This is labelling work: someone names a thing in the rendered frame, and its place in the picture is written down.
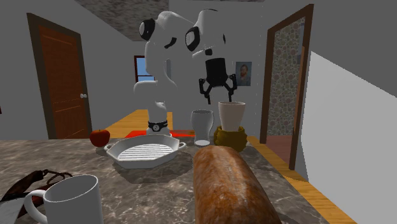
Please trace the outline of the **brown wooden door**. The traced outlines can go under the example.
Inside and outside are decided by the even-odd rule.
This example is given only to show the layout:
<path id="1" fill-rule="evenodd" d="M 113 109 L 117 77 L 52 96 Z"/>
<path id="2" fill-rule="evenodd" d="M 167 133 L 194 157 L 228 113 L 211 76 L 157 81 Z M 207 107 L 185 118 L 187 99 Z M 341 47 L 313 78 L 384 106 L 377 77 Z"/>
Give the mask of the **brown wooden door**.
<path id="1" fill-rule="evenodd" d="M 49 139 L 86 139 L 92 131 L 81 35 L 27 14 Z"/>

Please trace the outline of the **red apple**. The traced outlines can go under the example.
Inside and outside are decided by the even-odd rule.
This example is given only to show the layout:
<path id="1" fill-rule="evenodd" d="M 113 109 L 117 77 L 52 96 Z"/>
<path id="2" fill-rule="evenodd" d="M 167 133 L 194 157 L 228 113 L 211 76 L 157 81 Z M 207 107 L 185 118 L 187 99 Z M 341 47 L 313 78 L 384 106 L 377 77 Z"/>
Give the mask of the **red apple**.
<path id="1" fill-rule="evenodd" d="M 95 147 L 103 147 L 109 143 L 110 132 L 105 129 L 93 130 L 89 139 Z"/>

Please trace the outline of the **white ridged grill pan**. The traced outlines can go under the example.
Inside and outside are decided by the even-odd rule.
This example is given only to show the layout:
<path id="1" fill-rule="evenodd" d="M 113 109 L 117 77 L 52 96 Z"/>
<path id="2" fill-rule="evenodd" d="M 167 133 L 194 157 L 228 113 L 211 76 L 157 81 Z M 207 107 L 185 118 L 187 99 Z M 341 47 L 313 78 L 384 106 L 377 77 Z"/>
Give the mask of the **white ridged grill pan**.
<path id="1" fill-rule="evenodd" d="M 174 159 L 185 147 L 179 139 L 157 134 L 122 139 L 105 145 L 104 150 L 124 169 L 149 169 Z"/>

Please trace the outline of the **brown handled knife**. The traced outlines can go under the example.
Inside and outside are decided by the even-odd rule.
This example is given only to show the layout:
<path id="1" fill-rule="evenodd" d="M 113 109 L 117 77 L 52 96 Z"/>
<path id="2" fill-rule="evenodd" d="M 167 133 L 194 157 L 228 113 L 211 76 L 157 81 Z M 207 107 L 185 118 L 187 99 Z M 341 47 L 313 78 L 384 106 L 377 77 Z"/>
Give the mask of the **brown handled knife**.
<path id="1" fill-rule="evenodd" d="M 53 176 L 46 182 L 46 185 L 39 187 L 38 190 L 49 189 L 49 187 L 58 183 L 58 181 L 55 181 L 57 178 L 63 180 L 73 176 L 68 172 L 55 172 L 45 169 L 33 171 L 18 180 L 0 200 L 0 224 L 15 224 L 19 217 L 27 214 L 24 207 L 24 199 L 29 193 L 27 190 L 33 183 L 43 180 L 47 174 L 53 174 Z"/>

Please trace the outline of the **red framed window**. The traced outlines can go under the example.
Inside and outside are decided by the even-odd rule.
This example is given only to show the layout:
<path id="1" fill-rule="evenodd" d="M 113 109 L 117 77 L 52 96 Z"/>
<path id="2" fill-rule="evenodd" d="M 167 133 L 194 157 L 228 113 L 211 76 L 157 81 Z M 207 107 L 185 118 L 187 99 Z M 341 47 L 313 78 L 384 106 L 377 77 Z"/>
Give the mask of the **red framed window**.
<path id="1" fill-rule="evenodd" d="M 134 56 L 136 82 L 155 81 L 155 78 L 146 71 L 146 59 L 143 55 Z"/>

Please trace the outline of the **dark brown open doorway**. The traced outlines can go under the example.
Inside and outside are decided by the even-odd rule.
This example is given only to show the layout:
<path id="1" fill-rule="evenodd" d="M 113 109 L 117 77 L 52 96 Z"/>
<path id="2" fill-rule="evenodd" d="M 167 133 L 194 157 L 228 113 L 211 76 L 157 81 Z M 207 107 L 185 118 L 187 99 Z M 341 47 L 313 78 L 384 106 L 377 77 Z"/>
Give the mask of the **dark brown open doorway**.
<path id="1" fill-rule="evenodd" d="M 314 5 L 308 4 L 267 31 L 260 143 L 293 170 Z"/>

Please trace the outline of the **white mug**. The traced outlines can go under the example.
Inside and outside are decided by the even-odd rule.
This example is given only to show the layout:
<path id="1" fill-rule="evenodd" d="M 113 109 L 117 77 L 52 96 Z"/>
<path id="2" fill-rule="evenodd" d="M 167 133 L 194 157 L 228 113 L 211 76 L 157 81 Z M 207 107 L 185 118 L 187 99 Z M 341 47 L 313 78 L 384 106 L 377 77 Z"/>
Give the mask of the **white mug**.
<path id="1" fill-rule="evenodd" d="M 90 174 L 32 191 L 25 197 L 24 207 L 40 224 L 104 224 L 99 180 Z"/>

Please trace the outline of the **brown bread loaf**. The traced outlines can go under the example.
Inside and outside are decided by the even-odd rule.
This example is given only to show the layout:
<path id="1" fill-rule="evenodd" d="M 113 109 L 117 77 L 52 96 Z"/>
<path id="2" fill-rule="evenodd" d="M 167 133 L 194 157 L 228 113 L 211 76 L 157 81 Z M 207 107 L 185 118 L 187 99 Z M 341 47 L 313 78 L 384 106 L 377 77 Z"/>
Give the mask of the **brown bread loaf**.
<path id="1" fill-rule="evenodd" d="M 282 224 L 260 182 L 233 148 L 206 146 L 193 158 L 195 224 Z"/>

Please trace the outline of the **red robot stand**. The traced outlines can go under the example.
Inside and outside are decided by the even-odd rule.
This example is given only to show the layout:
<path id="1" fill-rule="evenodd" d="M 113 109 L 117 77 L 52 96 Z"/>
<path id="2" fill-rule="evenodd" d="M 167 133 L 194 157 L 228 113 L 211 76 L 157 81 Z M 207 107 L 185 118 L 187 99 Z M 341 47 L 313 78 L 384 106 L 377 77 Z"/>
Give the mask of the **red robot stand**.
<path id="1" fill-rule="evenodd" d="M 194 137 L 195 132 L 193 130 L 171 130 L 170 131 L 172 137 Z M 128 137 L 136 137 L 136 136 L 144 136 L 146 135 L 145 130 L 133 130 L 131 131 L 126 138 Z"/>

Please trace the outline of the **mustard yellow round pot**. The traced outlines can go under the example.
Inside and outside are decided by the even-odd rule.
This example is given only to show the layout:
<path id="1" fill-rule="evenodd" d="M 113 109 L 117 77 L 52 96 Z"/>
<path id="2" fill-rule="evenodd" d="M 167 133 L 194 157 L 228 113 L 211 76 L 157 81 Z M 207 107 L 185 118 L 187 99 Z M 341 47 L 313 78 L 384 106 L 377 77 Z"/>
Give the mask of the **mustard yellow round pot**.
<path id="1" fill-rule="evenodd" d="M 241 152 L 247 144 L 247 134 L 245 129 L 240 126 L 238 131 L 225 131 L 218 126 L 214 132 L 214 144 L 217 146 L 227 146 L 237 152 Z"/>

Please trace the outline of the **portrait wall picture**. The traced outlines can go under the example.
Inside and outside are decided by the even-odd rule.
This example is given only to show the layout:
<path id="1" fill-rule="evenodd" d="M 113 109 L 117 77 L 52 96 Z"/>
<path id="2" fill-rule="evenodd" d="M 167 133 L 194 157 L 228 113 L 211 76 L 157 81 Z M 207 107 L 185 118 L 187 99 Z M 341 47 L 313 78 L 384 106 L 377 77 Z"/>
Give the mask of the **portrait wall picture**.
<path id="1" fill-rule="evenodd" d="M 236 62 L 235 74 L 238 86 L 251 85 L 252 62 Z"/>

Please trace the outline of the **grey drinking glass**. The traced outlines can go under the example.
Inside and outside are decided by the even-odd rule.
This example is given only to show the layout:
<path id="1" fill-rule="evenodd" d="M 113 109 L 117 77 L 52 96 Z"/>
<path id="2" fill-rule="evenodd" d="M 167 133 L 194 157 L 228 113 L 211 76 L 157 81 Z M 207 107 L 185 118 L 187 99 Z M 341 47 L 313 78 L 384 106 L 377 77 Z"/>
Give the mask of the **grey drinking glass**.
<path id="1" fill-rule="evenodd" d="M 211 110 L 198 109 L 192 111 L 191 124 L 195 132 L 195 145 L 207 146 L 210 144 L 210 131 L 213 123 L 214 115 Z"/>

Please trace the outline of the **beige tall cup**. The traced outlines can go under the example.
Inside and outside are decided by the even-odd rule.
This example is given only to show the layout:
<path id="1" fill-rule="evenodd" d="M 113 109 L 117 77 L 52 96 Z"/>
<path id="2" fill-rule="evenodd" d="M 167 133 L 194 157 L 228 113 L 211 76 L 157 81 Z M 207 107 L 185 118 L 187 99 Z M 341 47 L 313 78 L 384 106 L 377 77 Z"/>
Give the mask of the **beige tall cup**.
<path id="1" fill-rule="evenodd" d="M 246 104 L 244 102 L 219 102 L 219 118 L 224 131 L 238 131 Z"/>

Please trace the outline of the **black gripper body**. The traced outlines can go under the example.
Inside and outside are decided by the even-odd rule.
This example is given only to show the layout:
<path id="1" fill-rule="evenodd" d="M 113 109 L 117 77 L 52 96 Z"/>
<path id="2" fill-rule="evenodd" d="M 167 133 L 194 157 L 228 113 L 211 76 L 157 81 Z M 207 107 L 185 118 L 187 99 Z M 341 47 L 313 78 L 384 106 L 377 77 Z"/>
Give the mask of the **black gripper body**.
<path id="1" fill-rule="evenodd" d="M 209 59 L 205 62 L 206 81 L 210 87 L 227 86 L 228 75 L 224 58 Z"/>

